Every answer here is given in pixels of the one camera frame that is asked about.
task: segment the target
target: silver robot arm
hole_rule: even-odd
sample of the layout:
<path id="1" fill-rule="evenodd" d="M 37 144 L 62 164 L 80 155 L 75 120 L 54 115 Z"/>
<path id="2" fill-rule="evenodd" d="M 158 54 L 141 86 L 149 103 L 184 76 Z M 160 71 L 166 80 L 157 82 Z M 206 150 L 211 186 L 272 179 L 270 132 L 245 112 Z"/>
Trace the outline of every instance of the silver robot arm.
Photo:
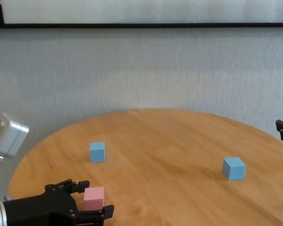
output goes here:
<path id="1" fill-rule="evenodd" d="M 29 128 L 14 117 L 3 113 L 0 117 L 0 163 L 14 157 L 28 134 Z"/>

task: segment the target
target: blue cube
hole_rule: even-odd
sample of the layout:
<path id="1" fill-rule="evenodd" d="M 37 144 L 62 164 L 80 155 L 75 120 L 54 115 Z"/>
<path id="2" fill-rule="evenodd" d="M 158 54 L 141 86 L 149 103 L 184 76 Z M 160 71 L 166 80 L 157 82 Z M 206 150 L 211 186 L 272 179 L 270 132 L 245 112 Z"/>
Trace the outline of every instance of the blue cube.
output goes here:
<path id="1" fill-rule="evenodd" d="M 90 161 L 91 162 L 106 161 L 104 142 L 90 144 Z"/>
<path id="2" fill-rule="evenodd" d="M 225 158 L 222 172 L 228 180 L 241 180 L 245 175 L 245 164 L 238 157 Z"/>

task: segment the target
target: cube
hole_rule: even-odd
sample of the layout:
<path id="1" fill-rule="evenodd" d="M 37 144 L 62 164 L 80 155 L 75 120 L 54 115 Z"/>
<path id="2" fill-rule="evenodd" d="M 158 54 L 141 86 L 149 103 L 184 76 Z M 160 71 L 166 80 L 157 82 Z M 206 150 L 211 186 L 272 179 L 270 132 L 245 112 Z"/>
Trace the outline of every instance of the cube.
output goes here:
<path id="1" fill-rule="evenodd" d="M 245 175 L 245 164 L 239 157 L 225 158 L 222 172 L 228 180 L 241 180 Z"/>
<path id="2" fill-rule="evenodd" d="M 104 187 L 89 187 L 84 193 L 85 210 L 101 210 L 105 206 Z"/>
<path id="3" fill-rule="evenodd" d="M 104 142 L 90 144 L 90 161 L 91 162 L 106 161 Z"/>

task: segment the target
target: gray wall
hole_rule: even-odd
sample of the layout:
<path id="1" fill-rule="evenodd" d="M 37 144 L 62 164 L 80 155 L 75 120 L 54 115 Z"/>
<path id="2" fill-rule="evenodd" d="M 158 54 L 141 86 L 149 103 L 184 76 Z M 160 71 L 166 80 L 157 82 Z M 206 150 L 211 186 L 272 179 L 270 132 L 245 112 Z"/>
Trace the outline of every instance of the gray wall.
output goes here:
<path id="1" fill-rule="evenodd" d="M 0 166 L 0 197 L 20 159 L 54 131 L 154 107 L 220 114 L 278 137 L 283 29 L 0 30 L 0 114 L 31 128 Z"/>

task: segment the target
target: wood grain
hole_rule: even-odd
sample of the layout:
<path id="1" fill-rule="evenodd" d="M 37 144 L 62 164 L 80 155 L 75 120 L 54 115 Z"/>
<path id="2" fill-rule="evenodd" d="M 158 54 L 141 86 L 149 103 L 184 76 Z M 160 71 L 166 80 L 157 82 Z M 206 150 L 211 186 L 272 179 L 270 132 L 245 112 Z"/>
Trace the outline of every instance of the wood grain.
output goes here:
<path id="1" fill-rule="evenodd" d="M 107 161 L 89 162 L 89 143 Z M 225 157 L 246 178 L 228 181 Z M 66 127 L 40 142 L 10 182 L 14 198 L 71 178 L 104 186 L 107 226 L 283 226 L 283 143 L 228 118 L 172 109 L 117 112 Z M 74 194 L 83 208 L 83 194 Z"/>

